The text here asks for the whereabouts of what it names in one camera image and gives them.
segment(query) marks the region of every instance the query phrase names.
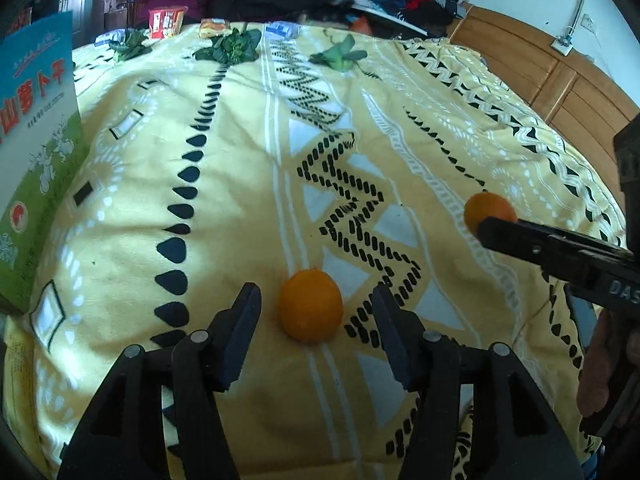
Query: silver screw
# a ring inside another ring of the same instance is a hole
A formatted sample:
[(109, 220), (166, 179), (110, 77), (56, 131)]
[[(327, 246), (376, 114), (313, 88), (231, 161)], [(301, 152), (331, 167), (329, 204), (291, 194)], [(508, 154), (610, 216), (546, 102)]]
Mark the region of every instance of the silver screw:
[(138, 354), (140, 354), (140, 346), (138, 345), (129, 345), (124, 349), (124, 355), (126, 355), (126, 357), (128, 357), (129, 359), (135, 357)]
[(422, 334), (422, 338), (425, 341), (430, 341), (432, 343), (437, 343), (442, 339), (442, 334), (440, 332), (436, 332), (435, 330), (425, 330), (424, 334)]
[(194, 343), (204, 343), (209, 338), (209, 332), (206, 330), (196, 330), (191, 334), (191, 340)]
[(496, 343), (494, 345), (494, 352), (502, 357), (507, 357), (511, 353), (511, 349), (504, 343)]

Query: orange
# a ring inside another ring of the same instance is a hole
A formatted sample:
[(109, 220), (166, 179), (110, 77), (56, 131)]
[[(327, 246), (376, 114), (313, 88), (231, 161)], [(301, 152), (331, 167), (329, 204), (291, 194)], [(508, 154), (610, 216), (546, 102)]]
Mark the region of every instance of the orange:
[(295, 273), (282, 287), (278, 320), (296, 341), (316, 344), (329, 339), (342, 321), (342, 295), (331, 276), (322, 270)]
[(508, 222), (518, 221), (516, 211), (511, 204), (495, 193), (478, 193), (466, 201), (465, 225), (473, 236), (478, 236), (478, 228), (482, 220), (489, 216)]

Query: red circular logo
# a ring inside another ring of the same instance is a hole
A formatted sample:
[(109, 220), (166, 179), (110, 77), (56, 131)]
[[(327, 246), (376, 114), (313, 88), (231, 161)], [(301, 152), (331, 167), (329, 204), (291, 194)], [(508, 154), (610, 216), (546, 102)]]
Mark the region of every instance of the red circular logo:
[(17, 233), (22, 233), (27, 228), (28, 222), (27, 206), (22, 202), (14, 202), (9, 209), (9, 222)]

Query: wooden headboard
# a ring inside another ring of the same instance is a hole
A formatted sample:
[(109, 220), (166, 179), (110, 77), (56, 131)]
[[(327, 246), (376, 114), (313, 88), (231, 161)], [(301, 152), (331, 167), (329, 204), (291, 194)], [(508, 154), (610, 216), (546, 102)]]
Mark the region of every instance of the wooden headboard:
[(587, 158), (624, 207), (613, 136), (640, 108), (618, 85), (575, 50), (556, 52), (550, 35), (481, 7), (453, 23), (449, 37), (480, 52), (491, 72)]

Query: yellow bedspread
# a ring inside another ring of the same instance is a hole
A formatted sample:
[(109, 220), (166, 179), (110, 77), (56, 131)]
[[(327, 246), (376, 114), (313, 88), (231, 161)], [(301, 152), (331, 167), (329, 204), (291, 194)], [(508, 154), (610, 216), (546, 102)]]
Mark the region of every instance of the yellow bedspread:
[[(397, 477), (416, 399), (380, 348), (378, 282), (428, 328), (513, 346), (580, 460), (596, 448), (578, 430), (582, 353), (562, 283), (484, 250), (463, 205), (485, 189), (521, 218), (624, 244), (612, 195), (478, 54), (356, 35), (359, 68), (306, 61), (343, 37), (263, 38), (258, 61), (231, 68), (191, 57), (209, 44), (197, 27), (117, 66), (108, 50), (74, 53), (92, 150), (50, 232), (34, 311), (9, 326), (5, 367), (8, 420), (48, 474), (125, 346), (206, 327), (244, 282), (262, 289), (262, 317), (218, 397), (243, 478)], [(337, 335), (312, 348), (274, 316), (283, 282), (309, 267), (334, 277), (346, 306)]]

